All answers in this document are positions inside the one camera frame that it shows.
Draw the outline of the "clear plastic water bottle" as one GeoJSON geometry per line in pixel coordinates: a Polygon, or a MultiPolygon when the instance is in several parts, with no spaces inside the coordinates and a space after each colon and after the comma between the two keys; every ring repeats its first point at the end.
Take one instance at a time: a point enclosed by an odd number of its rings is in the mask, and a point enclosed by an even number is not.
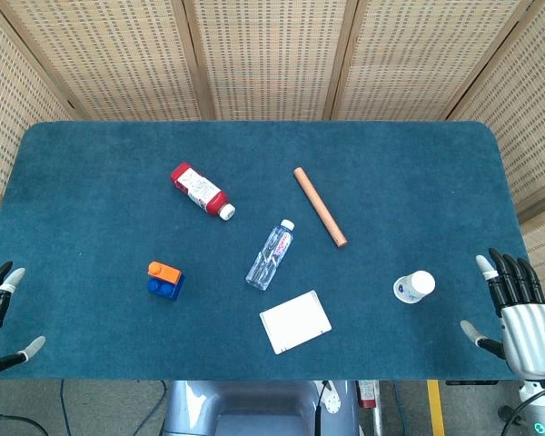
{"type": "Polygon", "coordinates": [[[263,248],[259,251],[253,266],[245,277],[248,284],[262,291],[268,288],[292,243],[293,230],[294,223],[287,219],[283,219],[279,225],[271,230],[263,248]]]}

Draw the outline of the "silver blue robot torso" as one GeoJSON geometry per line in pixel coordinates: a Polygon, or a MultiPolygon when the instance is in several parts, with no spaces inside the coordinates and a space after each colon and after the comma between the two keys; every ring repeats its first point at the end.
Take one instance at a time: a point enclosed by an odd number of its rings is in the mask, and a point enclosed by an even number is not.
{"type": "Polygon", "coordinates": [[[364,436],[353,381],[174,381],[161,436],[364,436]]]}

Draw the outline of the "orange plastic block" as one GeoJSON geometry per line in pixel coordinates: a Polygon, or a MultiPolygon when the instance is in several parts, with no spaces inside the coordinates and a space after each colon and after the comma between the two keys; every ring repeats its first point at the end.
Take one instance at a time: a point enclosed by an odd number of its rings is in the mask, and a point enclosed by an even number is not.
{"type": "Polygon", "coordinates": [[[183,278],[180,270],[159,262],[151,262],[148,265],[148,275],[154,279],[177,285],[183,278]]]}

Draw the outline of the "red juice bottle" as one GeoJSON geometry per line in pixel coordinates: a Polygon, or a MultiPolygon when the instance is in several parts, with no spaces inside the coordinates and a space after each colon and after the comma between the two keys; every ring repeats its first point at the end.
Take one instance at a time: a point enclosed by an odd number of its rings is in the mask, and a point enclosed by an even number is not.
{"type": "Polygon", "coordinates": [[[227,194],[197,173],[188,163],[180,163],[171,172],[170,179],[179,191],[185,193],[206,213],[218,216],[224,221],[233,217],[235,207],[229,202],[227,194]]]}

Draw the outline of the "wooden rod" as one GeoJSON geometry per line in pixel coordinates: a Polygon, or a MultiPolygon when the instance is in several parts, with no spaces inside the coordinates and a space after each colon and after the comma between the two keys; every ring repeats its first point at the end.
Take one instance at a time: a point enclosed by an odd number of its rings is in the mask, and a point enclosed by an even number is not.
{"type": "Polygon", "coordinates": [[[323,202],[321,196],[318,194],[314,185],[312,184],[307,173],[301,168],[297,167],[293,170],[293,175],[297,183],[301,186],[305,196],[310,201],[313,209],[317,212],[328,234],[332,237],[334,243],[338,247],[343,247],[347,244],[347,239],[344,236],[341,228],[332,217],[331,212],[323,202]]]}

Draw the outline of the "woven bamboo folding screen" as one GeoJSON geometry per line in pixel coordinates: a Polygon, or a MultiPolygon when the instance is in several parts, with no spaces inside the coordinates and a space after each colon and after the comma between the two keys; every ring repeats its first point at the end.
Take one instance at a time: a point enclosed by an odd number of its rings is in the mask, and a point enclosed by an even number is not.
{"type": "Polygon", "coordinates": [[[0,203],[74,119],[483,122],[545,292],[545,0],[0,0],[0,203]]]}

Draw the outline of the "blue orange toy block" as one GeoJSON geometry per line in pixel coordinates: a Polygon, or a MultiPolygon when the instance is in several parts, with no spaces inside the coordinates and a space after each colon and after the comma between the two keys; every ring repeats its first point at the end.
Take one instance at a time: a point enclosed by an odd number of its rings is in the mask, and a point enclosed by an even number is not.
{"type": "Polygon", "coordinates": [[[176,283],[151,277],[147,283],[147,290],[150,294],[175,301],[180,294],[184,280],[185,276],[183,274],[180,275],[180,278],[176,283]]]}

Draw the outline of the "white plastic tray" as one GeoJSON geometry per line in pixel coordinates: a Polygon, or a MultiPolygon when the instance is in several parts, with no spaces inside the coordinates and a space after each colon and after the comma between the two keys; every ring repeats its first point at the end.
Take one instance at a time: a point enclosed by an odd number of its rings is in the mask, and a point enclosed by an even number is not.
{"type": "Polygon", "coordinates": [[[332,329],[315,290],[261,312],[260,319],[276,355],[332,329]]]}

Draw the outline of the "blue table cloth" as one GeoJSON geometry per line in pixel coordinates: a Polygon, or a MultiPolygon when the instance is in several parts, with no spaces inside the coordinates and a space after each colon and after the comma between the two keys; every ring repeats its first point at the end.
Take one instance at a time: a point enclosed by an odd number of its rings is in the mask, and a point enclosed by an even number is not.
{"type": "Polygon", "coordinates": [[[526,249],[492,131],[478,122],[54,122],[29,128],[0,207],[0,265],[25,268],[0,354],[45,346],[16,379],[508,380],[463,334],[498,338],[475,258],[526,249]],[[186,162],[235,207],[179,191],[186,162]],[[347,244],[297,183],[310,178],[347,244]],[[294,223],[265,291],[245,281],[294,223]],[[185,276],[173,301],[148,265],[185,276]],[[429,272],[408,304],[393,284],[429,272]],[[332,329],[276,355],[260,313],[315,290],[332,329]]]}

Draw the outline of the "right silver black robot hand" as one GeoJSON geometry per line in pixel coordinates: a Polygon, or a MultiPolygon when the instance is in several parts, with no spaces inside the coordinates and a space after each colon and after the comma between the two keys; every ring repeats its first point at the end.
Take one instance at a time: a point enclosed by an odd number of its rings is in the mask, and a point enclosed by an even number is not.
{"type": "Polygon", "coordinates": [[[545,381],[545,296],[540,278],[530,263],[494,248],[476,263],[488,284],[501,340],[480,333],[471,322],[461,329],[475,346],[504,360],[525,381],[545,381]]]}

